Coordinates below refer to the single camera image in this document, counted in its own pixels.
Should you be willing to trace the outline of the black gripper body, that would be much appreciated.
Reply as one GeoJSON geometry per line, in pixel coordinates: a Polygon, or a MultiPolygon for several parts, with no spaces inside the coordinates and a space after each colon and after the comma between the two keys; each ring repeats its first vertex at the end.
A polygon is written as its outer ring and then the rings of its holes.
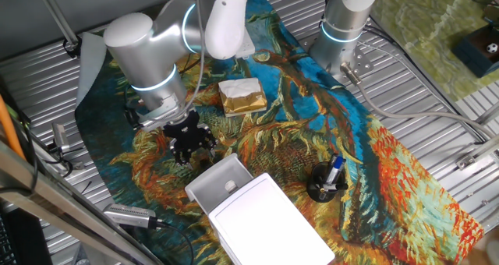
{"type": "Polygon", "coordinates": [[[207,140],[216,140],[210,128],[200,122],[197,112],[190,112],[187,118],[174,125],[165,125],[164,134],[171,139],[169,148],[176,147],[189,152],[205,148],[207,140]]]}

